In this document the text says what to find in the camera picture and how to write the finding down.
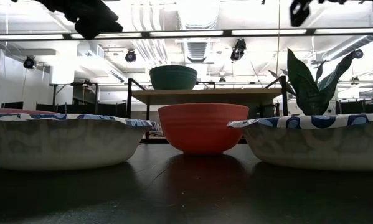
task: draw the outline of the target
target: white wall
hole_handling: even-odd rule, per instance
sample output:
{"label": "white wall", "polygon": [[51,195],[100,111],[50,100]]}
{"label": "white wall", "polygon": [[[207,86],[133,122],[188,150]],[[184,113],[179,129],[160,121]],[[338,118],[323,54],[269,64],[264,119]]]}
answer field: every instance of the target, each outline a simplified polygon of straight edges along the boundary
{"label": "white wall", "polygon": [[23,101],[23,109],[35,110],[37,102],[52,103],[53,88],[49,86],[49,80],[50,73],[27,70],[22,62],[5,56],[0,49],[0,106],[1,103]]}
{"label": "white wall", "polygon": [[[74,82],[75,69],[77,61],[77,42],[66,44],[59,49],[60,54],[57,56],[57,63],[52,67],[50,83],[69,84]],[[73,103],[73,87],[66,86],[56,95],[56,104]]]}

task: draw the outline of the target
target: bowl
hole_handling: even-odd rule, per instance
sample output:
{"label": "bowl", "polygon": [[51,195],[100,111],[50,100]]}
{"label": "bowl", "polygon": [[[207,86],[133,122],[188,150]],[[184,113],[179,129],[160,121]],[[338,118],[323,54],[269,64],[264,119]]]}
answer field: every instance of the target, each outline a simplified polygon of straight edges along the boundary
{"label": "bowl", "polygon": [[158,109],[164,136],[185,154],[219,154],[242,137],[227,127],[231,120],[247,118],[248,108],[224,103],[188,103]]}
{"label": "bowl", "polygon": [[197,80],[197,71],[182,65],[155,67],[149,74],[155,90],[192,90]]}
{"label": "bowl", "polygon": [[264,162],[316,170],[373,170],[373,114],[285,116],[229,123]]}
{"label": "bowl", "polygon": [[0,168],[78,170],[128,160],[156,123],[88,114],[0,114]]}

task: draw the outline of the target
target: green leaf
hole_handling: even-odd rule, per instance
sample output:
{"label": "green leaf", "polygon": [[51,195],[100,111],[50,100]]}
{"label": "green leaf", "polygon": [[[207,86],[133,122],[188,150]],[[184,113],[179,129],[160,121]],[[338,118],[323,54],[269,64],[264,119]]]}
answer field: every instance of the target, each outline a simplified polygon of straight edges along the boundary
{"label": "green leaf", "polygon": [[286,70],[284,69],[280,69],[280,70],[283,72],[283,74],[288,75],[288,72]]}
{"label": "green leaf", "polygon": [[298,60],[290,49],[288,49],[287,53],[287,69],[289,81],[294,87],[297,96],[307,94],[307,90],[312,90],[312,93],[319,93],[309,68]]}
{"label": "green leaf", "polygon": [[318,80],[319,78],[322,76],[322,73],[323,73],[323,65],[326,61],[323,61],[321,63],[321,65],[319,65],[318,67],[318,71],[316,71],[316,79],[315,79],[315,83],[318,84]]}
{"label": "green leaf", "polygon": [[[278,78],[278,75],[275,72],[273,72],[271,70],[268,70],[268,72],[270,72],[272,74],[272,76],[274,76],[275,78]],[[286,91],[293,94],[293,95],[296,95],[296,93],[294,92],[294,89],[291,87],[291,85],[288,82],[286,82]]]}
{"label": "green leaf", "polygon": [[327,110],[329,102],[323,101],[309,68],[298,60],[290,49],[287,54],[287,67],[289,81],[296,92],[298,107],[305,115],[322,115]]}
{"label": "green leaf", "polygon": [[271,70],[268,70],[268,72],[270,72],[273,77],[278,78],[278,75],[275,72]]}
{"label": "green leaf", "polygon": [[297,96],[297,105],[306,116],[323,115],[329,107],[329,101],[324,101],[320,94],[312,93],[309,98]]}
{"label": "green leaf", "polygon": [[346,72],[351,66],[352,60],[354,59],[353,54],[354,51],[345,56],[341,62],[338,63],[336,69],[334,69],[330,75],[322,79],[322,81],[319,83],[319,91],[323,100],[330,101],[334,96],[338,80],[340,79],[341,75],[343,75],[344,72]]}

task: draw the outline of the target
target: desk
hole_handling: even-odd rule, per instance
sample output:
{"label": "desk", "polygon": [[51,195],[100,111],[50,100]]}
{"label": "desk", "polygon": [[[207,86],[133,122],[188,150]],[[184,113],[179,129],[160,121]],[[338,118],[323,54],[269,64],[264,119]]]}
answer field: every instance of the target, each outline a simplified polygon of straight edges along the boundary
{"label": "desk", "polygon": [[271,166],[247,145],[211,157],[140,145],[102,169],[0,170],[0,223],[373,224],[373,172]]}
{"label": "desk", "polygon": [[281,88],[215,89],[215,90],[142,90],[132,96],[145,104],[174,105],[181,103],[266,103],[281,95]]}

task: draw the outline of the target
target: blue patterned rim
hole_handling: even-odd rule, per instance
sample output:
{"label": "blue patterned rim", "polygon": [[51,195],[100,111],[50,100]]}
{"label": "blue patterned rim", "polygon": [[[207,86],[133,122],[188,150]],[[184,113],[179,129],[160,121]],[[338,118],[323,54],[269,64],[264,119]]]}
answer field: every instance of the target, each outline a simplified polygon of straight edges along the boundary
{"label": "blue patterned rim", "polygon": [[138,119],[117,118],[114,116],[90,115],[90,114],[2,114],[0,113],[0,121],[30,121],[48,119],[55,121],[66,121],[71,119],[84,120],[108,120],[119,121],[123,124],[132,127],[152,127],[158,128],[158,124],[154,121],[144,121]]}
{"label": "blue patterned rim", "polygon": [[285,116],[260,118],[247,121],[231,121],[228,127],[243,128],[251,124],[262,124],[274,128],[321,129],[341,128],[373,122],[373,114],[342,114],[335,116]]}

